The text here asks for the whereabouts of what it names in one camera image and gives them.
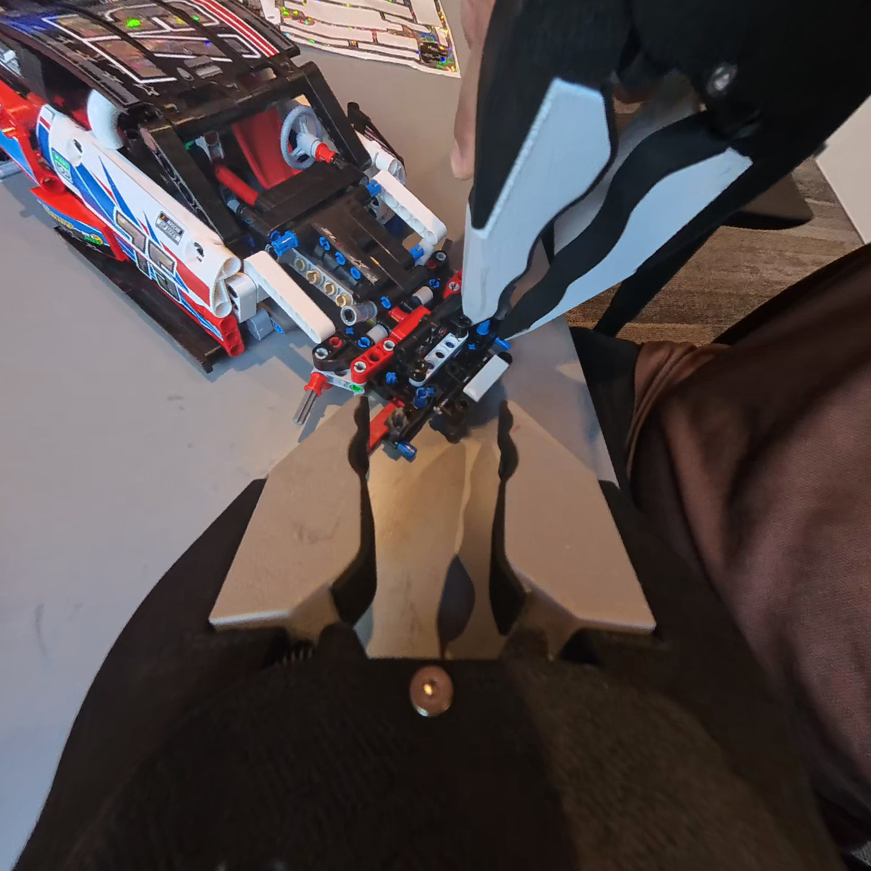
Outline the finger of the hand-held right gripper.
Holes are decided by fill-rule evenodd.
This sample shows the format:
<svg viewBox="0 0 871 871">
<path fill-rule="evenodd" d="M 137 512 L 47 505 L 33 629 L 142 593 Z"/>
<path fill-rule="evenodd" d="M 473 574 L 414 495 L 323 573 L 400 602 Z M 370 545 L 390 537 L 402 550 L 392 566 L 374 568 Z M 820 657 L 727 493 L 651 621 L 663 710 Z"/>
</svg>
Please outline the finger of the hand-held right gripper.
<svg viewBox="0 0 871 871">
<path fill-rule="evenodd" d="M 466 210 L 463 313 L 497 315 L 544 228 L 612 160 L 613 111 L 600 88 L 554 77 L 532 97 L 492 83 L 478 99 L 475 173 Z"/>
<path fill-rule="evenodd" d="M 554 258 L 504 318 L 504 338 L 540 327 L 637 272 L 751 160 L 689 116 L 640 138 L 554 222 Z"/>
</svg>

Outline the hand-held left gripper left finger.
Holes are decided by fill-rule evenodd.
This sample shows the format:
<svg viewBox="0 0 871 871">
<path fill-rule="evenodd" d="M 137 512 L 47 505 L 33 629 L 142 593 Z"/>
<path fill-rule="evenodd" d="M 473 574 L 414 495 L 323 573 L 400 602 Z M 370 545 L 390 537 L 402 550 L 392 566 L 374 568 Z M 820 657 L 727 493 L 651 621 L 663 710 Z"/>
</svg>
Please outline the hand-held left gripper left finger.
<svg viewBox="0 0 871 871">
<path fill-rule="evenodd" d="M 369 407 L 353 398 L 276 464 L 210 614 L 218 631 L 278 627 L 316 641 L 376 594 Z"/>
</svg>

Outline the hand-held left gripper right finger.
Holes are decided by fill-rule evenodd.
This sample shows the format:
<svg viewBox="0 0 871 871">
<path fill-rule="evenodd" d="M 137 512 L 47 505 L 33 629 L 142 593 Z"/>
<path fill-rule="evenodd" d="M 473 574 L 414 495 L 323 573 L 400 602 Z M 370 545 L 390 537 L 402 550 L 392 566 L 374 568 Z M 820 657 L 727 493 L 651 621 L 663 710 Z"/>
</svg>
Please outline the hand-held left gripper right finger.
<svg viewBox="0 0 871 871">
<path fill-rule="evenodd" d="M 490 605 L 499 633 L 558 654 L 582 630 L 649 636 L 656 621 L 596 474 L 518 404 L 499 409 Z"/>
</svg>

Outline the toy brick race car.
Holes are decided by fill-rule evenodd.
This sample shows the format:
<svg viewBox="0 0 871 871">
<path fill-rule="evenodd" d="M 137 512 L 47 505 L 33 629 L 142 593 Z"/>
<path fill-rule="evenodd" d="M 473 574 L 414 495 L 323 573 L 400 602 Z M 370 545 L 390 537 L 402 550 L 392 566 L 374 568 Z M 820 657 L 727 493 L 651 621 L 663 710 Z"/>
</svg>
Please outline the toy brick race car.
<svg viewBox="0 0 871 871">
<path fill-rule="evenodd" d="M 369 450 L 448 441 L 512 363 L 462 310 L 447 228 L 357 103 L 343 109 L 295 2 L 2 2 L 2 167 L 204 371 L 301 330 L 297 422 L 332 387 L 376 396 Z"/>
</svg>

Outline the grey desk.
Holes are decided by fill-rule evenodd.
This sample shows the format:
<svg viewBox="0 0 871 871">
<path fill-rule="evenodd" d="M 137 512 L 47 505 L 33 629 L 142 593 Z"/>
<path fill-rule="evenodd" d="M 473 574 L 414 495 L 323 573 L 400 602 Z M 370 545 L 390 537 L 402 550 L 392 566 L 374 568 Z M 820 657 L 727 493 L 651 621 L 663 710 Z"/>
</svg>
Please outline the grey desk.
<svg viewBox="0 0 871 871">
<path fill-rule="evenodd" d="M 205 374 L 2 181 L 2 869 L 103 659 L 187 547 L 300 436 L 299 332 Z"/>
</svg>

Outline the person's right hand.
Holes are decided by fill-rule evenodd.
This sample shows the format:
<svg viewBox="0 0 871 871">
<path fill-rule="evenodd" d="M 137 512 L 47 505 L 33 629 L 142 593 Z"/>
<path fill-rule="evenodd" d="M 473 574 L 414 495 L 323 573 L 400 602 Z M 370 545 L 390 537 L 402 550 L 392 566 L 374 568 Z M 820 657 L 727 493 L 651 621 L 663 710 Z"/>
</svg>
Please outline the person's right hand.
<svg viewBox="0 0 871 871">
<path fill-rule="evenodd" d="M 450 164 L 458 180 L 471 180 L 475 168 L 475 124 L 479 74 L 495 1 L 462 1 L 460 21 L 469 57 L 463 68 L 455 113 Z"/>
</svg>

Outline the person's brown shirt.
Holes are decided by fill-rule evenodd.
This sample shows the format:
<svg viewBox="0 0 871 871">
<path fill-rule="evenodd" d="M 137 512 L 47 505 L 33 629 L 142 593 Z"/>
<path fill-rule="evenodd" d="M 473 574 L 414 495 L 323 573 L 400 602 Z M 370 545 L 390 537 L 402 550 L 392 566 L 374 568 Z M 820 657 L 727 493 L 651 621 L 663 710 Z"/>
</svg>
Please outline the person's brown shirt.
<svg viewBox="0 0 871 871">
<path fill-rule="evenodd" d="M 630 483 L 783 700 L 835 841 L 869 869 L 869 245 L 706 345 L 634 368 Z"/>
</svg>

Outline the holographic sticker sheet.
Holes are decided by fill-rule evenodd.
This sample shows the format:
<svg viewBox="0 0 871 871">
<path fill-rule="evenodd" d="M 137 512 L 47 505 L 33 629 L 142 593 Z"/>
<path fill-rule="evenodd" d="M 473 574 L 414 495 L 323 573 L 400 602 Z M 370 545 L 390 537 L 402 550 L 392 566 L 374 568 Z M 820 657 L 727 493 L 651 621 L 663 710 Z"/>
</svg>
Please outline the holographic sticker sheet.
<svg viewBox="0 0 871 871">
<path fill-rule="evenodd" d="M 253 7 L 301 48 L 461 77 L 439 1 L 256 1 Z"/>
</svg>

